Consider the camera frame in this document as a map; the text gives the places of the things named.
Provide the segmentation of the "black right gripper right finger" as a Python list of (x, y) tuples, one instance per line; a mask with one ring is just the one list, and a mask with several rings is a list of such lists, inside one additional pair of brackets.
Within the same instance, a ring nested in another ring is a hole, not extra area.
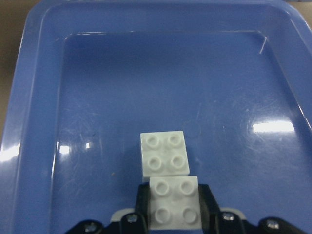
[(293, 224), (274, 216), (251, 224), (235, 209), (220, 208), (209, 185), (198, 185), (201, 227), (205, 234), (303, 234)]

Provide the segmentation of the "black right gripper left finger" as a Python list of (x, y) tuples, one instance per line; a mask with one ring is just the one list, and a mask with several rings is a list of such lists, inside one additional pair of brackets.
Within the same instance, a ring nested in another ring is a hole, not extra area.
[(83, 220), (67, 230), (67, 234), (148, 234), (149, 233), (150, 187), (148, 183), (140, 184), (133, 209), (116, 211), (110, 224), (105, 226), (97, 220)]

